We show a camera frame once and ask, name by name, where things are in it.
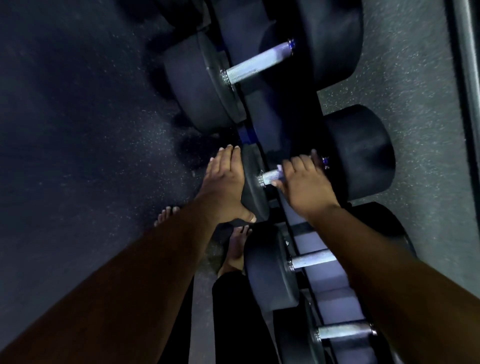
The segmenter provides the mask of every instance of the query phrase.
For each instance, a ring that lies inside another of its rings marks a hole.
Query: foot
[[[248,225],[233,229],[228,244],[227,257],[218,271],[218,277],[228,272],[243,271],[243,248],[247,238],[252,233]]]
[[[168,219],[170,215],[175,215],[179,211],[180,211],[180,207],[178,206],[175,206],[173,209],[170,206],[167,206],[165,210],[163,210],[162,213],[158,215],[153,225],[158,226],[159,224],[164,222],[166,219]]]

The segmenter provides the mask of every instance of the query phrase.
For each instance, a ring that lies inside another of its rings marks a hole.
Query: dumbbell handle
[[[313,253],[302,254],[293,257],[288,261],[290,270],[294,272],[296,269],[310,267],[316,264],[332,262],[336,260],[335,256],[329,249],[319,250]]]
[[[330,169],[328,163],[328,157],[322,157],[324,170]],[[276,170],[270,170],[268,172],[262,172],[257,176],[258,183],[260,186],[265,187],[269,184],[272,184],[272,181],[283,179],[283,168],[281,165],[277,165]]]
[[[343,324],[326,325],[315,329],[314,335],[318,342],[325,339],[343,338],[360,334],[376,335],[373,326],[365,320],[350,321]]]
[[[252,77],[257,73],[286,60],[293,54],[294,47],[295,42],[289,40],[288,42],[270,48],[269,50],[243,61],[236,66],[222,71],[223,80],[226,84],[233,85],[246,78]]]

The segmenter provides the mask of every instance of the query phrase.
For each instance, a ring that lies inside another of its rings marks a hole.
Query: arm
[[[221,149],[196,199],[102,266],[0,353],[0,363],[156,363],[218,223],[240,203],[240,149]]]
[[[342,209],[313,152],[276,181],[345,269],[406,363],[480,362],[480,300]]]

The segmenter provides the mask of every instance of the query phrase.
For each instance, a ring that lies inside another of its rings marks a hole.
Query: pant leg
[[[190,333],[192,331],[193,278],[185,293],[180,311],[175,319],[158,364],[188,364],[190,352]]]
[[[278,356],[247,278],[221,276],[212,288],[216,364],[278,364]]]

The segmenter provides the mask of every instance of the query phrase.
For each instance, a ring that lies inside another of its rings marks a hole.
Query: forearm
[[[53,306],[0,362],[156,363],[216,225],[215,206],[186,206]]]
[[[480,301],[339,207],[309,219],[407,362],[478,361]]]

